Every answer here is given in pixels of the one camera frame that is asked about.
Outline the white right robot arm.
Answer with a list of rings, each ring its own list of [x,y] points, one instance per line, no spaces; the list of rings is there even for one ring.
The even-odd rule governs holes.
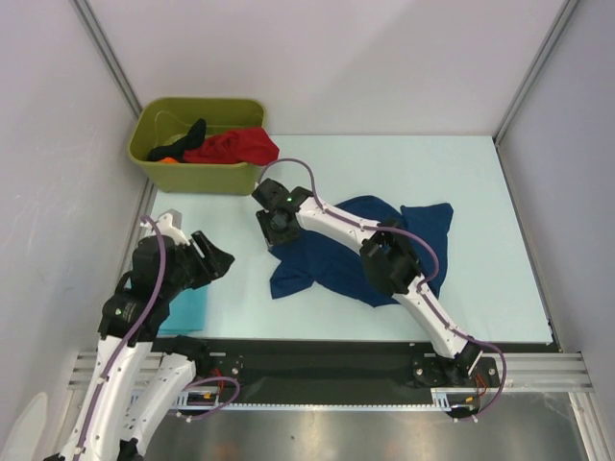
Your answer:
[[[280,247],[312,231],[359,255],[366,281],[380,293],[404,306],[430,338],[443,361],[443,373],[454,385],[465,385],[478,373],[483,350],[458,328],[429,287],[411,242],[418,238],[393,220],[380,223],[360,218],[320,201],[301,186],[287,190],[266,179],[252,197],[261,206],[257,219],[265,241]]]

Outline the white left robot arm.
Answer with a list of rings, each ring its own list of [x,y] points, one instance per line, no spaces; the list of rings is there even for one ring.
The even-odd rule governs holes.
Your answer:
[[[139,372],[152,351],[172,302],[186,290],[202,288],[227,274],[234,257],[201,231],[186,235],[180,212],[144,216],[141,238],[124,273],[104,303],[92,378],[83,406],[55,460],[141,460],[160,423],[184,391],[213,386],[211,408],[233,403],[240,384],[214,372],[208,344],[189,336],[172,338],[152,380],[132,397]]]

